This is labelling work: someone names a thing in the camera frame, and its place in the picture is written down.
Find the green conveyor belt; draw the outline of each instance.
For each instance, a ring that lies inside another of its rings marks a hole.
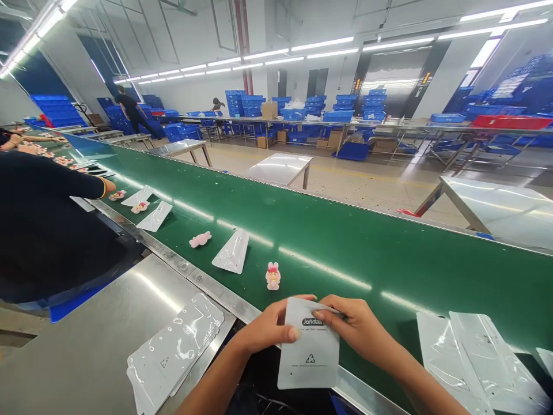
[[[155,188],[173,205],[155,238],[260,310],[300,293],[363,298],[419,361],[417,311],[487,314],[512,346],[527,352],[553,349],[552,257],[175,160],[68,138],[75,148],[59,154],[93,156],[117,173],[110,179],[118,190],[131,195],[145,184]],[[138,215],[118,202],[104,201],[138,223],[159,199],[151,197],[149,210]],[[234,227],[250,233],[241,275],[211,265]],[[208,244],[191,248],[189,239],[206,231],[213,236]],[[269,262],[279,263],[279,291],[267,290]],[[411,410],[393,379],[345,343],[340,364]]]

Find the hand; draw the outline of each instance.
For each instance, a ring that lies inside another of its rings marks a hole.
[[[313,301],[314,295],[298,295],[298,298]],[[269,305],[250,324],[245,326],[231,340],[240,350],[248,354],[257,353],[278,343],[293,343],[301,336],[299,329],[283,325],[288,299]]]
[[[329,295],[320,303],[338,310],[347,319],[341,320],[326,310],[315,311],[316,319],[336,330],[362,357],[392,375],[396,373],[400,358],[408,352],[380,324],[365,300]]]
[[[34,154],[35,156],[37,156],[39,154],[39,150],[38,150],[37,147],[19,146],[18,150],[23,152],[23,153]]]

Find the black shirt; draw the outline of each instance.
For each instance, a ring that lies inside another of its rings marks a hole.
[[[116,100],[118,103],[123,104],[129,118],[136,118],[137,116],[140,116],[140,112],[138,112],[137,108],[137,102],[134,98],[126,94],[119,94],[117,95]]]
[[[117,234],[69,198],[101,198],[100,178],[17,151],[0,153],[0,177],[0,299],[47,298],[124,257]]]

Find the black pants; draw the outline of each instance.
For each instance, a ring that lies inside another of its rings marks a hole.
[[[155,137],[155,138],[158,138],[159,137],[157,136],[156,132],[152,129],[152,127],[150,127],[148,125],[148,123],[146,122],[146,120],[142,117],[142,115],[134,115],[132,117],[129,117],[130,118],[130,122],[131,122],[131,125],[132,125],[132,129],[134,130],[135,133],[139,133],[139,130],[138,130],[138,125],[139,124],[142,124],[144,126],[144,128],[146,130],[148,130],[150,132],[150,134]]]

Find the polished floor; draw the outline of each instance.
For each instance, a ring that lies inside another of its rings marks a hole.
[[[166,139],[155,144],[166,144]],[[311,146],[275,144],[269,149],[257,148],[253,141],[228,138],[207,146],[214,168],[244,174],[248,168],[273,153],[308,154],[313,157],[308,190],[344,200],[347,203],[375,210],[408,209],[414,211],[438,184],[443,165],[438,160],[405,155],[371,154],[364,162],[336,159],[331,151]],[[201,151],[196,151],[199,164],[207,165]],[[189,154],[178,159],[192,161]],[[527,149],[504,168],[474,164],[471,170],[458,177],[485,182],[530,187],[553,198],[553,175],[542,168],[520,168],[517,165],[545,167],[553,164],[553,152],[545,149]],[[302,176],[292,185],[301,189]],[[425,219],[462,228],[468,222],[455,205],[443,195],[424,215]]]

